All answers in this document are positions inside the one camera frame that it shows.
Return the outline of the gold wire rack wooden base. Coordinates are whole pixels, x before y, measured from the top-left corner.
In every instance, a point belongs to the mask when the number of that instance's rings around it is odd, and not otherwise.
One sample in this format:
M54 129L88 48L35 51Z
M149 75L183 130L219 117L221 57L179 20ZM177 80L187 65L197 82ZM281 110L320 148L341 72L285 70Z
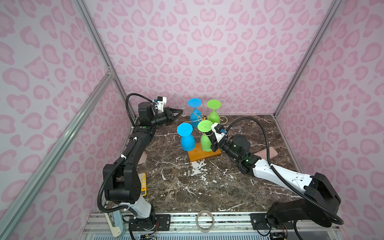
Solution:
M189 110L192 113L192 108L190 108L189 105L187 108L185 108L185 110ZM200 107L198 107L198 110L202 113L203 120L208 120L208 114L210 114L212 110L207 107L207 103L206 104L203 103ZM228 122L228 118L225 116L220 116L220 120L221 120L220 124L222 124L222 125L224 125ZM193 128L193 129L194 130L192 132L192 136L195 138L196 147L194 150L188 152L190 162L197 162L197 161L200 161L200 160L203 160L206 158L216 157L216 156L221 155L221 150L219 150L219 149L216 152L213 152L213 151L204 152L204 151L202 151L202 149L201 149L202 133L198 130L198 128Z

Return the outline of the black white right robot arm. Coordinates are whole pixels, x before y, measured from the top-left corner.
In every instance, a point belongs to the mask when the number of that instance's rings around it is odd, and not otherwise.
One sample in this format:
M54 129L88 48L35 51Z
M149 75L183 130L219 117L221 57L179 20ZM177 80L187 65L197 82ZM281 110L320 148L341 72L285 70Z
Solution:
M277 228L286 222L311 220L329 228L332 224L343 225L337 215L341 198L329 179L320 173L301 174L274 164L250 152L250 142L243 135L235 135L230 140L224 134L209 136L212 151L222 150L236 163L244 175L267 180L297 194L300 199L280 203L275 202L266 213L265 222Z

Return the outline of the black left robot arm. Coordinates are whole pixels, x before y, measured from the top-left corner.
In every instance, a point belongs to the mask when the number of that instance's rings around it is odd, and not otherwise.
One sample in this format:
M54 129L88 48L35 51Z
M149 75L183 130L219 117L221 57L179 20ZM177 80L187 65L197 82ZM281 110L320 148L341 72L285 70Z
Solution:
M156 214L152 205L141 195L142 184L137 171L138 163L146 147L153 140L157 127L170 125L181 117L183 110L169 107L160 112L158 102L142 102L138 105L139 118L135 122L130 141L120 157L103 168L103 183L98 192L97 205L101 212L112 213L129 210L134 220L145 230L156 226Z

